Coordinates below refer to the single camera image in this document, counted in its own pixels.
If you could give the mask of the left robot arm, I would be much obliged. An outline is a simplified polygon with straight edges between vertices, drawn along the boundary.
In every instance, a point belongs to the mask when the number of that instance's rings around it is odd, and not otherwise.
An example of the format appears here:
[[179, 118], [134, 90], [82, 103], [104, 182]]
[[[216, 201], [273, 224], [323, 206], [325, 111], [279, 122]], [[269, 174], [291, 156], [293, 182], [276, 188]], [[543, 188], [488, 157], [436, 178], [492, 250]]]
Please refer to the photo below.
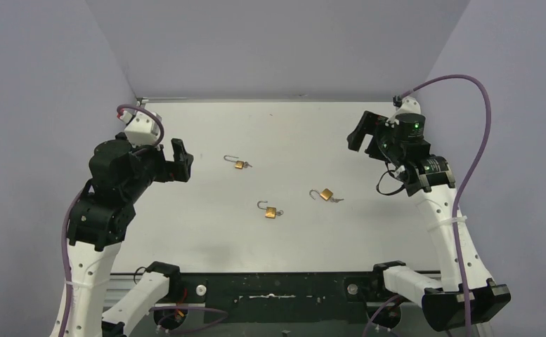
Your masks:
[[135, 203], [153, 183], [190, 179], [193, 156], [182, 140], [174, 138], [171, 145], [172, 161], [161, 145], [135, 149], [123, 134], [95, 148], [91, 178], [63, 221], [65, 284], [53, 336], [128, 336], [159, 300], [183, 294], [179, 267], [155, 261], [121, 300], [104, 306]]

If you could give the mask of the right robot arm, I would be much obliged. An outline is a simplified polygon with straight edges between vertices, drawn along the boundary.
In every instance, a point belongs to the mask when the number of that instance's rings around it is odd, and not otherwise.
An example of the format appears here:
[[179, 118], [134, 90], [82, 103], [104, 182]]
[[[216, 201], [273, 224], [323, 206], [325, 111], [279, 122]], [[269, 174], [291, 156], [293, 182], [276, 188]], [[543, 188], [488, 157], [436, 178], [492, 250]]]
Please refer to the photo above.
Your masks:
[[425, 116], [406, 112], [394, 118], [365, 111], [346, 138], [359, 151], [366, 135], [372, 137], [365, 153], [383, 161], [424, 220], [438, 256], [441, 278], [431, 279], [402, 261], [374, 266], [373, 296], [386, 300], [398, 294], [421, 307], [435, 331], [489, 322], [511, 300], [505, 284], [497, 284], [468, 237], [466, 217], [455, 204], [457, 189], [448, 161], [431, 153], [424, 138]]

